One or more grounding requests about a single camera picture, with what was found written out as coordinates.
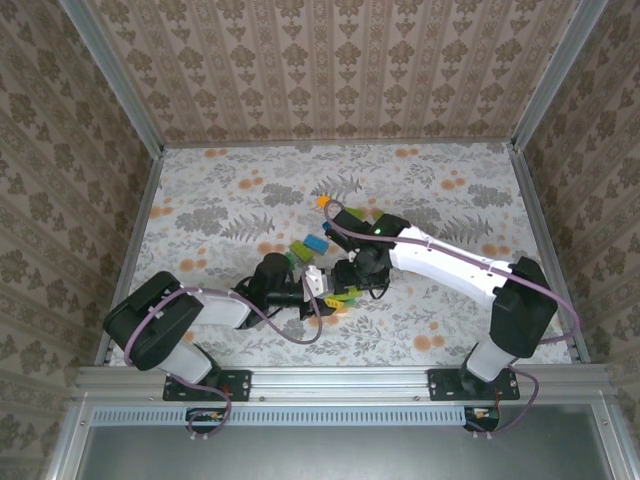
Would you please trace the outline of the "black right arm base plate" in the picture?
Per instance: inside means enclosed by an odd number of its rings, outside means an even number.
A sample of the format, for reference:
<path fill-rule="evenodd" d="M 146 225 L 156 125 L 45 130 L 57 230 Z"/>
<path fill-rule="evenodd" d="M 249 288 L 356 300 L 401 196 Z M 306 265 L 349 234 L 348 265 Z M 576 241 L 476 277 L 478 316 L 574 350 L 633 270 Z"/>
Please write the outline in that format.
<path fill-rule="evenodd" d="M 520 391 L 515 374 L 503 369 L 491 382 L 454 368 L 433 368 L 427 371 L 430 399 L 433 401 L 519 400 Z"/>

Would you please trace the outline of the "floral printed table cover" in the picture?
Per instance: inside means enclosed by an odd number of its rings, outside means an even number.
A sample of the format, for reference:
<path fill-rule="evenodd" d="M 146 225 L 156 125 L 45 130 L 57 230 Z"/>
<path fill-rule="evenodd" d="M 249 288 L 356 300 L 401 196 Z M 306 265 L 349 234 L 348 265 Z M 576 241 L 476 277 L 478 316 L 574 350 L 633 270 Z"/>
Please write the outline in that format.
<path fill-rule="evenodd" d="M 226 290 L 264 255 L 321 236 L 328 196 L 382 211 L 485 257 L 536 258 L 503 143 L 169 149 L 132 283 L 166 270 L 188 286 Z M 322 320 L 285 310 L 245 331 L 196 325 L 186 340 L 223 366 L 457 365 L 489 330 L 490 311 L 433 280 L 393 271 L 380 300 L 362 296 Z"/>

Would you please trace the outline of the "aluminium frame corner post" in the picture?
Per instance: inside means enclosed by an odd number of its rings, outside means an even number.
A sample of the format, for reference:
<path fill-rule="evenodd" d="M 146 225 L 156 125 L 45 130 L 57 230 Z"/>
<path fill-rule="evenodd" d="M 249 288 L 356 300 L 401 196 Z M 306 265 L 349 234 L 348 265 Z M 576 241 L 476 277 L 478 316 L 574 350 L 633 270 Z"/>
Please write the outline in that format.
<path fill-rule="evenodd" d="M 86 399 L 71 403 L 61 424 L 45 480 L 76 480 L 92 428 L 93 411 L 94 406 Z"/>
<path fill-rule="evenodd" d="M 640 457 L 617 399 L 600 392 L 592 410 L 613 479 L 640 480 Z"/>

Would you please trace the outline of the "aluminium side frame rail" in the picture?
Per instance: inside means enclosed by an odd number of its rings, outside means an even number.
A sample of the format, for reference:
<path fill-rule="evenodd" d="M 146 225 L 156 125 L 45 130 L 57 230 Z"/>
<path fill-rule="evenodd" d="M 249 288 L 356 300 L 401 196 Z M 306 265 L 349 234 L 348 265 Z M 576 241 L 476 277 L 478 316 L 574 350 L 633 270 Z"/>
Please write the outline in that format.
<path fill-rule="evenodd" d="M 572 304 L 569 290 L 556 255 L 551 235 L 544 218 L 544 212 L 535 190 L 535 185 L 529 172 L 524 154 L 521 150 L 518 150 L 510 143 L 507 144 L 507 147 L 514 174 L 519 185 L 522 201 L 535 238 L 542 268 L 549 286 L 552 291 L 559 295 L 565 302 Z M 565 335 L 568 335 L 569 333 L 572 334 L 570 338 L 566 339 L 572 360 L 583 364 L 590 363 L 591 358 L 584 341 L 581 326 L 575 326 L 574 316 L 562 304 L 559 304 L 558 318 L 563 333 Z"/>
<path fill-rule="evenodd" d="M 141 198 L 139 210 L 131 231 L 129 244 L 126 250 L 122 268 L 120 269 L 118 281 L 114 290 L 112 301 L 108 312 L 111 312 L 128 295 L 133 275 L 135 272 L 137 259 L 143 242 L 146 226 L 151 214 L 153 200 L 157 191 L 163 169 L 164 158 L 160 155 L 151 163 L 149 176 Z"/>

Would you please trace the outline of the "thin aluminium frame rail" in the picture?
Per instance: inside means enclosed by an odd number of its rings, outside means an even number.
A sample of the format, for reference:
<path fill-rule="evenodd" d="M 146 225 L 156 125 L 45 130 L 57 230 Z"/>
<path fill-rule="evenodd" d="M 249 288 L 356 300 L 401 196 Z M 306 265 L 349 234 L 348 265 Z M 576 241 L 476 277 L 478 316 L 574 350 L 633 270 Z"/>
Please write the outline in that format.
<path fill-rule="evenodd" d="M 380 139 L 306 139 L 306 140 L 268 140 L 268 141 L 229 141 L 229 142 L 185 142 L 166 143 L 163 151 L 169 149 L 191 148 L 253 148 L 253 147 L 315 147 L 342 145 L 428 145 L 428 144 L 475 144 L 506 143 L 513 144 L 509 137 L 464 137 L 464 138 L 380 138 Z"/>

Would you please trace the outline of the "aluminium mounting rail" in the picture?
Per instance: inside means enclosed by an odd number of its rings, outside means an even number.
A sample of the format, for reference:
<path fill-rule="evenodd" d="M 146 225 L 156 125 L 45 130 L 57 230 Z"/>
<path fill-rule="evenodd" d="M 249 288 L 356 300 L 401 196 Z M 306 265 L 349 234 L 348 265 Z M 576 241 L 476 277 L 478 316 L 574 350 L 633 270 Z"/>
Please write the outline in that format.
<path fill-rule="evenodd" d="M 428 404 L 437 383 L 429 366 L 405 367 L 253 367 L 250 405 L 392 405 Z M 537 404 L 587 404 L 612 401 L 615 391 L 606 369 L 594 364 L 518 365 L 524 404 L 539 383 Z M 94 405 L 151 405 L 162 402 L 166 376 L 125 367 L 83 367 L 71 401 Z"/>

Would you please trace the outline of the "grey metal panel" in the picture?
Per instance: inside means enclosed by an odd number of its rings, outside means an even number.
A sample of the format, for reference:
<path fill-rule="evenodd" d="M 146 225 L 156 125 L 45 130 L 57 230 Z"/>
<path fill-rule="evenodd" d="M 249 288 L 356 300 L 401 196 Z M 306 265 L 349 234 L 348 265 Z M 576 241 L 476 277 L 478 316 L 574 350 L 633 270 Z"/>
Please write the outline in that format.
<path fill-rule="evenodd" d="M 461 427 L 98 427 L 78 480 L 613 480 L 593 415 L 536 407 L 492 437 Z"/>

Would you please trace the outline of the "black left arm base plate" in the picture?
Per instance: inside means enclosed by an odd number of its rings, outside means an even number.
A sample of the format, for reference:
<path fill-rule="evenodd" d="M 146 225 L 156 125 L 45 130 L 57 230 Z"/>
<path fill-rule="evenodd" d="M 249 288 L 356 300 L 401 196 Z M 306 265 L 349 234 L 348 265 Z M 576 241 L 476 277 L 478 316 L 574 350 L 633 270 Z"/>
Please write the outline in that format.
<path fill-rule="evenodd" d="M 220 390 L 232 402 L 247 402 L 251 392 L 251 380 L 250 370 L 220 370 L 217 373 L 209 373 L 199 385 Z M 222 398 L 213 392 L 188 387 L 173 377 L 168 377 L 165 381 L 162 398 L 168 402 L 222 401 Z"/>

